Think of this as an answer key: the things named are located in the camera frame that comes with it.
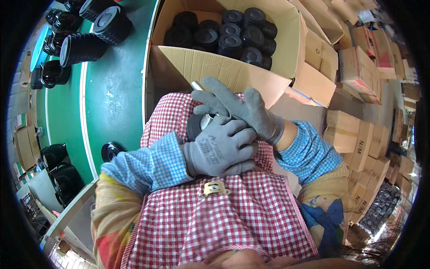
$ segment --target black plastic container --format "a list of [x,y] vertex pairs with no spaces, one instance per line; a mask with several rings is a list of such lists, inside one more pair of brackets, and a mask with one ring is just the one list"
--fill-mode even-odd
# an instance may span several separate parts
[[240,38],[244,46],[259,48],[264,44],[264,35],[260,29],[255,26],[248,26],[241,34]]
[[52,89],[55,85],[64,85],[67,83],[70,77],[72,68],[62,67],[60,60],[52,60],[46,63],[42,63],[40,73],[40,82],[48,89]]
[[82,5],[85,3],[85,0],[66,0],[64,2],[64,6],[70,12],[75,15],[79,15],[79,10]]
[[218,44],[218,34],[212,29],[201,28],[194,35],[194,44],[204,48],[207,52],[215,53]]
[[126,151],[124,146],[117,142],[109,142],[101,147],[101,158],[105,163],[110,162],[120,152]]
[[250,7],[243,13],[243,26],[255,26],[258,29],[263,28],[263,23],[266,21],[266,14],[259,8]]
[[125,12],[118,6],[110,6],[103,10],[94,21],[93,32],[106,43],[120,44],[133,27]]
[[31,80],[30,80],[30,88],[31,89],[40,90],[43,88],[43,85],[40,82],[41,72],[42,72],[42,68],[40,66],[38,66],[31,73]]
[[267,56],[272,56],[276,50],[276,41],[273,39],[265,38],[263,45],[260,47],[263,54]]
[[52,22],[52,27],[57,31],[78,31],[79,27],[83,22],[83,18],[75,16],[70,12],[61,11],[55,15]]
[[79,10],[79,16],[94,22],[97,16],[110,6],[120,7],[114,0],[86,0]]
[[63,67],[80,62],[95,62],[108,49],[108,44],[95,34],[68,35],[61,46],[60,62]]
[[173,26],[188,28],[191,33],[197,31],[199,21],[197,15],[192,11],[183,11],[173,18]]
[[221,28],[219,29],[219,34],[232,34],[240,36],[240,27],[232,22],[226,22],[221,25]]
[[164,45],[190,49],[193,46],[193,35],[188,28],[173,26],[166,31]]
[[242,49],[242,40],[232,34],[221,35],[218,41],[217,53],[222,56],[238,59]]
[[278,27],[271,22],[265,21],[261,31],[263,32],[264,37],[275,39],[278,34]]
[[61,46],[63,45],[64,39],[68,35],[74,34],[74,33],[75,32],[71,32],[71,31],[52,32],[51,35],[46,37],[42,50],[46,52],[48,55],[59,57],[61,52]]
[[239,10],[227,10],[222,13],[222,23],[234,23],[238,26],[243,25],[243,14]]
[[40,156],[49,170],[57,167],[67,156],[66,144],[52,144],[40,151]]
[[215,32],[219,32],[219,23],[214,20],[204,20],[199,24],[199,28],[209,28],[214,30]]

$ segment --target worker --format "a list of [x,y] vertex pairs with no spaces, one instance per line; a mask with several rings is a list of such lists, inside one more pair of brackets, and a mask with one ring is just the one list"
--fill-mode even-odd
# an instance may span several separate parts
[[[91,213],[99,268],[362,268],[324,259],[347,228],[348,170],[333,146],[308,122],[272,114],[255,89],[203,83],[213,93],[162,97],[141,148],[101,166]],[[219,116],[187,142],[193,111]],[[297,198],[273,155],[297,175]]]

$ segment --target blue cloth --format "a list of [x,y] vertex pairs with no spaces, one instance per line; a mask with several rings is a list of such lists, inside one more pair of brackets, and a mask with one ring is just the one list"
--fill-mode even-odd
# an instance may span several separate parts
[[187,174],[180,143],[173,131],[150,148],[120,152],[100,170],[139,195],[189,182],[193,178]]
[[342,163],[342,157],[332,145],[321,138],[307,121],[291,121],[297,128],[293,143],[275,156],[280,167],[298,177],[300,185],[309,184],[323,174],[332,172]]

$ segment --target gloved hand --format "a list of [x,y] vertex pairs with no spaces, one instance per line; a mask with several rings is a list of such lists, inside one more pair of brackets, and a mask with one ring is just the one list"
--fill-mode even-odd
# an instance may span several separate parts
[[256,166],[251,160],[258,151],[257,134],[242,120],[216,116],[196,137],[184,144],[190,176],[237,175]]
[[204,77],[203,83],[213,92],[194,90],[191,97],[204,103],[194,108],[195,114],[228,115],[244,120],[257,132],[257,140],[275,145],[284,132],[284,120],[264,107],[260,93],[249,88],[245,90],[244,101],[214,77]]

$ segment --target stacked cardboard boxes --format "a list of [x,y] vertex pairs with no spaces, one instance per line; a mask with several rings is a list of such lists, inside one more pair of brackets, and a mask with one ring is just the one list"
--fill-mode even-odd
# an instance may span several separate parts
[[361,121],[355,151],[344,154],[349,171],[348,195],[354,203],[347,216],[352,223],[365,215],[389,170],[390,160],[384,157],[389,135],[387,128]]

